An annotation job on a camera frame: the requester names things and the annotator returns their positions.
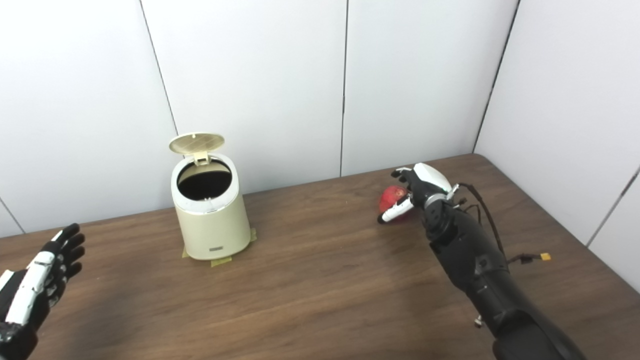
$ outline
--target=wall seam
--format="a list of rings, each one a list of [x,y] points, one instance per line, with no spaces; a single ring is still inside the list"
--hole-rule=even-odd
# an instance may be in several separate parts
[[[346,106],[345,91],[347,88],[347,38],[349,34],[349,0],[344,21],[344,66],[342,68],[342,124],[340,127],[340,177],[342,177],[342,157],[344,156],[344,107]]]
[[[502,48],[502,54],[500,55],[500,61],[498,61],[498,67],[495,69],[495,76],[493,77],[493,83],[491,84],[491,90],[489,90],[489,97],[486,100],[486,105],[484,106],[484,112],[482,114],[482,119],[480,120],[480,126],[478,127],[478,132],[476,134],[476,140],[474,141],[474,148],[471,152],[476,152],[476,146],[478,145],[478,139],[480,139],[480,131],[482,130],[482,125],[484,124],[484,118],[486,117],[486,112],[489,109],[489,103],[491,102],[491,96],[493,95],[493,89],[495,88],[495,82],[498,80],[498,74],[500,73],[500,67],[502,66],[502,60],[504,59],[504,53],[507,50],[507,45],[509,44],[509,38],[511,37],[511,30],[513,30],[513,24],[516,21],[516,15],[518,15],[518,9],[520,8],[520,0],[516,4],[515,11],[513,12],[513,18],[511,18],[511,25],[509,25],[509,32],[507,32],[507,39],[504,41],[504,47]]]
[[[142,17],[145,19],[145,26],[147,27],[147,33],[149,34],[149,42],[151,43],[151,49],[153,49],[154,51],[154,59],[156,59],[156,66],[158,68],[158,73],[160,74],[160,80],[162,81],[164,98],[166,99],[166,103],[169,106],[169,113],[171,114],[173,129],[175,130],[175,135],[178,136],[178,125],[176,125],[175,123],[175,117],[173,117],[173,109],[171,107],[171,101],[169,101],[169,94],[166,92],[166,85],[164,84],[164,77],[162,75],[162,70],[160,69],[160,62],[158,61],[158,55],[156,53],[156,46],[154,45],[154,39],[151,37],[151,30],[149,30],[149,23],[147,22],[147,14],[145,13],[145,7],[142,5],[142,0],[138,0],[138,1],[140,2],[140,10],[142,10]]]
[[[24,230],[24,228],[22,228],[22,225],[20,225],[20,223],[18,222],[18,219],[15,218],[15,216],[13,215],[11,210],[9,210],[9,207],[4,203],[4,200],[1,197],[0,197],[0,204],[2,204],[6,212],[9,213],[9,216],[11,216],[15,224],[18,225],[18,228],[20,229],[20,231],[22,231],[23,234],[26,234],[27,232]]]
[[[627,194],[627,190],[629,190],[631,185],[638,178],[638,174],[640,174],[640,167],[638,167],[638,169],[636,170],[634,175],[627,182],[627,185],[625,185],[624,189],[622,189],[622,192],[620,193],[620,196],[618,196],[616,201],[613,203],[613,206],[611,206],[611,209],[609,209],[607,214],[604,216],[604,218],[600,222],[600,225],[598,225],[598,227],[596,228],[596,231],[593,232],[593,235],[591,235],[591,237],[589,238],[589,241],[587,241],[586,247],[591,246],[591,244],[593,243],[593,240],[595,240],[595,238],[596,238],[596,236],[598,236],[598,233],[600,232],[600,230],[602,230],[602,227],[607,223],[609,217],[611,217],[611,215],[613,214],[613,211],[618,207],[618,204],[620,203],[622,198]]]

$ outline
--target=robotic hand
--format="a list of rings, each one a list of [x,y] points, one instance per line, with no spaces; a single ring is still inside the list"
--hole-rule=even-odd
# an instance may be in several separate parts
[[[472,185],[452,187],[439,171],[423,163],[413,169],[399,168],[391,175],[408,183],[409,193],[381,214],[378,222],[385,224],[414,207],[424,212],[429,246],[453,285],[480,313],[477,322],[486,324],[493,334],[496,359],[586,360],[573,341],[520,291],[499,241],[494,245],[476,219],[454,205],[456,190],[464,186],[488,214]]]
[[[36,332],[82,270],[84,235],[72,224],[48,241],[26,269],[0,277],[0,360],[24,360],[38,343]]]

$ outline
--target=white wall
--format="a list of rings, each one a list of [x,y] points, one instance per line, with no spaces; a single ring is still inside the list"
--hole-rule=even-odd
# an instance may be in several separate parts
[[[472,151],[516,0],[351,0],[342,174]]]
[[[640,3],[522,1],[477,143],[586,243],[640,160]]]
[[[340,174],[346,1],[143,0],[180,133],[220,133],[243,193]]]
[[[2,202],[0,202],[0,238],[18,234],[22,234],[20,227],[13,221],[9,211],[7,211]]]
[[[3,1],[0,79],[0,196],[25,231],[172,206],[138,1]]]
[[[602,261],[640,292],[640,183],[636,181],[589,246]]]

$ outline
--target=cream trash can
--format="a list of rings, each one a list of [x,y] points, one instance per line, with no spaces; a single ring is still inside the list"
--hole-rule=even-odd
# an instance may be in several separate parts
[[[188,133],[169,144],[187,156],[173,169],[171,195],[185,251],[197,260],[225,258],[251,240],[236,167],[228,157],[210,153],[224,143],[220,135]]]

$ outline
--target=cable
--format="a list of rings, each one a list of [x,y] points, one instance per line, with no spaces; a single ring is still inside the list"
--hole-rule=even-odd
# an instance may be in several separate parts
[[[466,209],[464,209],[463,211],[468,214],[469,213],[469,209],[471,209],[471,208],[476,208],[476,210],[478,212],[478,224],[482,225],[482,218],[480,216],[480,207],[478,206],[478,204],[470,205]]]
[[[498,235],[498,229],[496,228],[495,223],[493,222],[493,217],[491,216],[491,213],[489,212],[489,209],[486,207],[486,204],[482,200],[482,197],[480,196],[480,193],[478,193],[478,191],[476,190],[476,188],[474,188],[473,185],[469,185],[469,184],[465,184],[465,183],[458,183],[458,185],[464,186],[465,188],[467,188],[471,192],[471,194],[473,194],[473,196],[478,200],[480,205],[482,206],[482,209],[484,210],[484,213],[486,214],[486,218],[487,218],[487,220],[489,220],[489,225],[491,225],[491,229],[493,230],[493,236],[495,237],[495,242],[498,245],[498,250],[500,250],[500,252],[504,256],[504,259],[506,259],[507,255],[505,255],[505,253],[504,253],[504,247],[502,247],[502,240],[500,240],[500,235]]]
[[[543,252],[542,254],[524,254],[523,253],[509,259],[509,261],[507,261],[507,264],[514,263],[518,260],[520,260],[521,264],[528,264],[528,263],[532,263],[535,259],[542,260],[542,261],[549,261],[551,260],[551,255],[548,252]]]

